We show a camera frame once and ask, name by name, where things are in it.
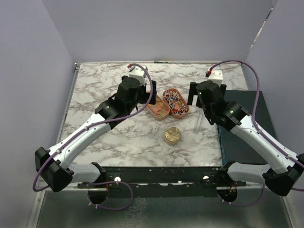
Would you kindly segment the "pink tray of gummy candies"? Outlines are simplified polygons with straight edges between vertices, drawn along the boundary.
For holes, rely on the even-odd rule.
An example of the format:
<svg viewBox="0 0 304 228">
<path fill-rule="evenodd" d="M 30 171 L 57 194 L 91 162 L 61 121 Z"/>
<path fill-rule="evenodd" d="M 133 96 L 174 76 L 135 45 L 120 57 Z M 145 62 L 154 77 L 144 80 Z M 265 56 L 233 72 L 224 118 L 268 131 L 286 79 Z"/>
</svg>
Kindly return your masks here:
<svg viewBox="0 0 304 228">
<path fill-rule="evenodd" d="M 169 105 L 165 103 L 158 95 L 156 96 L 156 103 L 149 104 L 146 109 L 157 121 L 162 121 L 167 118 L 171 111 Z"/>
</svg>

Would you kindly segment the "pink tray of lollipops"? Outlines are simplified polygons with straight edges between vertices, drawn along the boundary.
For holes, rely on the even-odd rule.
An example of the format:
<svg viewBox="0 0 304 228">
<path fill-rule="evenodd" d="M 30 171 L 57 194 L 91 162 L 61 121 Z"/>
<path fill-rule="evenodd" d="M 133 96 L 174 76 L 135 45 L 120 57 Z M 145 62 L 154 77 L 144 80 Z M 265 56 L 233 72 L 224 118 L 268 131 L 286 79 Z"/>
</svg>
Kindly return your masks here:
<svg viewBox="0 0 304 228">
<path fill-rule="evenodd" d="M 170 113 L 174 118 L 182 119 L 188 115 L 190 108 L 177 89 L 165 90 L 162 94 L 162 99 L 169 105 Z"/>
</svg>

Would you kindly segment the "clear plastic scoop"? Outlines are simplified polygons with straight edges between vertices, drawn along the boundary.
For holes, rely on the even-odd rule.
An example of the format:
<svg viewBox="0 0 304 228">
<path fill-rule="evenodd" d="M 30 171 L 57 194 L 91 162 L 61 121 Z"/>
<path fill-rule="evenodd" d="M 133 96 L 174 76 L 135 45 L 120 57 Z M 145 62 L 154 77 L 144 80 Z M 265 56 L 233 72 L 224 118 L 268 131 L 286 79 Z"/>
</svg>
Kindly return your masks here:
<svg viewBox="0 0 304 228">
<path fill-rule="evenodd" d="M 203 113 L 200 113 L 199 116 L 198 116 L 198 119 L 196 121 L 196 125 L 195 125 L 195 132 L 199 132 L 200 131 L 200 126 L 201 126 L 201 123 L 202 123 L 202 119 L 203 119 Z"/>
</svg>

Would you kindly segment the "gold jar lid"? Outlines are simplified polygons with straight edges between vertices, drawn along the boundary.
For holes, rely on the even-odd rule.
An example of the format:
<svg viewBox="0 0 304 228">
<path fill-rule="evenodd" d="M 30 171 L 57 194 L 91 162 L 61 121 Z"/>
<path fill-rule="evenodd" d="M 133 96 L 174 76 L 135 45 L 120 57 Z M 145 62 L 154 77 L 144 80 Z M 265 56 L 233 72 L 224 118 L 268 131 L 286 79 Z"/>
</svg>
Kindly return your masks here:
<svg viewBox="0 0 304 228">
<path fill-rule="evenodd" d="M 169 127 L 165 131 L 165 136 L 181 136 L 181 131 L 177 127 Z"/>
</svg>

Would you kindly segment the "clear glass jar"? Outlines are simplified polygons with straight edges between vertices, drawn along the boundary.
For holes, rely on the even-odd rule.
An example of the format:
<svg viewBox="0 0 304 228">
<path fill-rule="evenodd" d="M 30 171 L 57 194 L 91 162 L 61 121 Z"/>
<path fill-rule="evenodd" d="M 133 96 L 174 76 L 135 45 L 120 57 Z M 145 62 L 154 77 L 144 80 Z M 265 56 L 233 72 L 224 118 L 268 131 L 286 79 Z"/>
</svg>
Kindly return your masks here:
<svg viewBox="0 0 304 228">
<path fill-rule="evenodd" d="M 165 142 L 170 146 L 175 146 L 181 141 L 181 136 L 165 136 Z"/>
</svg>

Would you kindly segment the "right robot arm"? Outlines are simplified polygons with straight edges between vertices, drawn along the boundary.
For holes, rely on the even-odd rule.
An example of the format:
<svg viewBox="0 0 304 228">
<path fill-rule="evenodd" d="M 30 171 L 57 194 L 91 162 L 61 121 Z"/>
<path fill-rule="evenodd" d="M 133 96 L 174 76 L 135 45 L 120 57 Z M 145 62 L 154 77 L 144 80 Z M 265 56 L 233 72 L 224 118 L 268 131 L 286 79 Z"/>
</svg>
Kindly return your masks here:
<svg viewBox="0 0 304 228">
<path fill-rule="evenodd" d="M 239 103 L 226 102 L 226 85 L 211 80 L 190 84 L 187 104 L 197 96 L 196 106 L 203 109 L 208 122 L 222 126 L 250 145 L 266 165 L 229 162 L 218 174 L 219 182 L 228 186 L 234 181 L 248 181 L 266 185 L 273 193 L 287 196 L 304 172 L 304 156 L 279 143 Z"/>
</svg>

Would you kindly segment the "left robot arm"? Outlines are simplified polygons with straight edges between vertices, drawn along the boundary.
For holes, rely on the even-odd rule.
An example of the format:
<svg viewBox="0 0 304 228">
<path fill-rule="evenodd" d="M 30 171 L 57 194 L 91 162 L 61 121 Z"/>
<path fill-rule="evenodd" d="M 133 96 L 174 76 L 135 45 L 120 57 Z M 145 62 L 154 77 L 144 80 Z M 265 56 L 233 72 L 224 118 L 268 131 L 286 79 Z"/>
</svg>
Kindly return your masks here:
<svg viewBox="0 0 304 228">
<path fill-rule="evenodd" d="M 97 162 L 73 165 L 73 160 L 97 138 L 132 116 L 132 110 L 138 104 L 154 104 L 156 94 L 156 81 L 152 81 L 152 92 L 147 92 L 138 79 L 123 76 L 117 92 L 102 102 L 81 127 L 49 149 L 40 147 L 35 151 L 38 174 L 53 192 L 76 182 L 101 187 L 106 180 L 106 171 Z"/>
</svg>

